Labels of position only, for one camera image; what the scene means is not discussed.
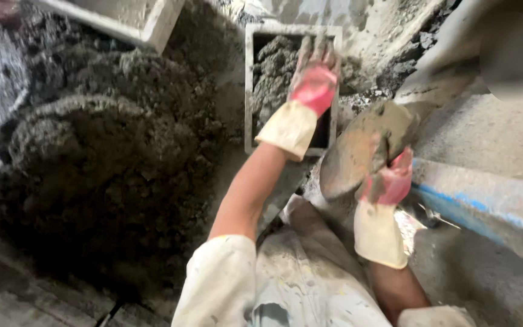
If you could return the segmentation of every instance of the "cream glove cuff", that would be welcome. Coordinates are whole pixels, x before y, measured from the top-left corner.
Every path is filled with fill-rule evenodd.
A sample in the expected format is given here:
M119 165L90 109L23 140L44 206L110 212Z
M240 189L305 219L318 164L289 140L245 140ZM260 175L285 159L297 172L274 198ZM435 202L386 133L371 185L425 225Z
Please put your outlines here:
M354 213L354 249L359 256L394 269L407 266L403 236L394 218L396 205L360 201Z
M274 112L255 140L290 153L290 159L301 161L310 146L318 116L299 101L284 103Z

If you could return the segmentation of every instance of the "worker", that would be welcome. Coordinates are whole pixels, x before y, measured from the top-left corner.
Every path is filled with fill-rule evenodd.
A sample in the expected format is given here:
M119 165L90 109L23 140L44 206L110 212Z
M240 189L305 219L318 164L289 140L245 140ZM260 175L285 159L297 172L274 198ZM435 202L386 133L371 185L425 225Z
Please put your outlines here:
M409 148L356 193L355 250L369 262L371 287L358 261L299 196L285 209L287 225L256 253L265 199L286 161L303 159L335 95L340 59L325 37L312 43L303 39L288 101L256 137L259 146L232 181L207 242L187 264L173 327L475 326L464 309L432 308L407 265L393 213L411 185Z

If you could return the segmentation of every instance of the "mortar pile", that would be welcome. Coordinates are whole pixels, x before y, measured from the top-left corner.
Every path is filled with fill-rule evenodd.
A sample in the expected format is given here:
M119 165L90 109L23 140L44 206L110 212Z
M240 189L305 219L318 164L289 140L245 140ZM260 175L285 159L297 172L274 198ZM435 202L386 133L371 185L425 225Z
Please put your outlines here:
M211 224L219 151L239 141L215 116L222 56L194 54L220 48L221 29L201 26L213 9L189 1L178 24L202 36L174 33L163 56L21 10L0 25L2 228L46 271L176 298Z

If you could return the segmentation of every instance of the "cement-covered surface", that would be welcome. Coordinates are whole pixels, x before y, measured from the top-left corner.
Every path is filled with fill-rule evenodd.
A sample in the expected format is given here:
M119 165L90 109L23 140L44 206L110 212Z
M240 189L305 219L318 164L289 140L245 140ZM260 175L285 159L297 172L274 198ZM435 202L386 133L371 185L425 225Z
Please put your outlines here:
M419 230L409 260L433 305L463 306L479 327L523 326L523 259L447 224Z
M413 145L417 157L523 179L523 101L472 95L437 109Z

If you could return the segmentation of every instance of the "white shirt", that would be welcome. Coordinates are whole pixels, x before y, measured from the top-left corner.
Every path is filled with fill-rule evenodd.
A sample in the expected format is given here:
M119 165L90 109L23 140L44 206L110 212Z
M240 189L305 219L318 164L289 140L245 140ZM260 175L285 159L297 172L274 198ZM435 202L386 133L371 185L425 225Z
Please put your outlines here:
M173 318L178 326L390 326L364 272L331 232L288 227L256 256L245 236L220 236L195 251ZM400 327L475 326L464 309L403 311Z

